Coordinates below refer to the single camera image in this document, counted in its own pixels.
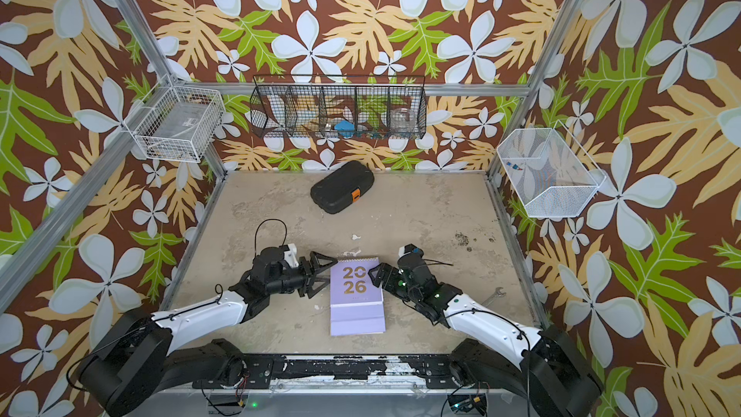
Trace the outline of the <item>purple 2026 calendar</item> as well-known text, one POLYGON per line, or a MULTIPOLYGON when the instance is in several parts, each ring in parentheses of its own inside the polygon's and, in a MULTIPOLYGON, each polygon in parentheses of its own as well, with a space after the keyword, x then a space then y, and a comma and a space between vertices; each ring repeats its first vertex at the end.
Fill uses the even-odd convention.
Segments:
POLYGON ((381 289, 370 278, 378 258, 340 260, 330 274, 330 334, 334 337, 386 331, 381 289))

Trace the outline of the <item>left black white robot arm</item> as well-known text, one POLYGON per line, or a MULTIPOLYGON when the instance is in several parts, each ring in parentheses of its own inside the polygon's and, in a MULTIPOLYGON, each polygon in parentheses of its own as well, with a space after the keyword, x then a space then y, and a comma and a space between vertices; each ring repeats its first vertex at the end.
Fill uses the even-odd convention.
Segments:
POLYGON ((187 307, 152 314, 129 310, 67 373, 69 385, 89 393, 110 416, 125 416, 157 392, 192 382, 237 386, 246 371, 242 351, 224 339, 191 342, 253 320, 272 295, 314 297, 329 284, 337 259, 292 244, 266 247, 235 285, 187 307))

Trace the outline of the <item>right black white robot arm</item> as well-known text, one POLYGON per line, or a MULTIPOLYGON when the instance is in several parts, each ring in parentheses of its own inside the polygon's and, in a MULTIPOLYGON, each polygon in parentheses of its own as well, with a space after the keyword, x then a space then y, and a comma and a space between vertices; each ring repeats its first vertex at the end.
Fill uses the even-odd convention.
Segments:
POLYGON ((429 265, 422 249, 408 244, 395 266, 371 268, 370 281, 432 324, 466 335, 449 356, 458 389, 503 389, 524 398, 540 416, 590 415, 605 385, 563 330, 497 314, 438 281, 429 265))

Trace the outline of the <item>black case orange latch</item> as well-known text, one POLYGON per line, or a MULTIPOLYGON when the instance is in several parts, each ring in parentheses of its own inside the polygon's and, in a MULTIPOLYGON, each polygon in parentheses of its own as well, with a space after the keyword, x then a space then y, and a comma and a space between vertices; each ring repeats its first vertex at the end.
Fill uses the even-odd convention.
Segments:
POLYGON ((310 196, 327 214, 338 214, 367 194, 373 185, 374 172, 353 160, 313 185, 310 196))

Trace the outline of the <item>silver wrench right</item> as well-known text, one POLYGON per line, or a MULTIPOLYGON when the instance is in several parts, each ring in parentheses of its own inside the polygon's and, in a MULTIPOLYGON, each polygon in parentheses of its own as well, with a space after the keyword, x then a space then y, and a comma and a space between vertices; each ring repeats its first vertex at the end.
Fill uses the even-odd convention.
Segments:
POLYGON ((505 292, 504 288, 497 287, 494 293, 492 293, 492 295, 490 295, 490 297, 488 297, 482 303, 482 305, 484 305, 487 308, 492 308, 493 305, 498 304, 501 301, 503 301, 506 296, 507 296, 507 293, 505 292))

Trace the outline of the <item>blue object in basket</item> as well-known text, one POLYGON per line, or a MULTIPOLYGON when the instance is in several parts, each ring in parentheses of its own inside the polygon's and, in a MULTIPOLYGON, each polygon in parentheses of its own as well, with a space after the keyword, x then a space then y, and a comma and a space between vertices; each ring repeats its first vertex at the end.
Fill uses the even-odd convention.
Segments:
POLYGON ((334 131, 336 131, 337 135, 345 139, 352 138, 356 133, 354 123, 351 123, 347 120, 343 120, 337 123, 334 127, 334 131))

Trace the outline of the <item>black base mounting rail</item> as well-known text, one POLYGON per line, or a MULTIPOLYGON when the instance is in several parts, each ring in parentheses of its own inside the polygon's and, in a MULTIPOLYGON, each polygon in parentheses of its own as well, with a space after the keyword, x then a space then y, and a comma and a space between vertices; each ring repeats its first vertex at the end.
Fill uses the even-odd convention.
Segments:
POLYGON ((298 355, 245 354, 240 371, 225 380, 196 380, 193 389, 268 390, 285 382, 327 380, 381 385, 395 380, 424 389, 453 389, 475 382, 449 354, 298 355))

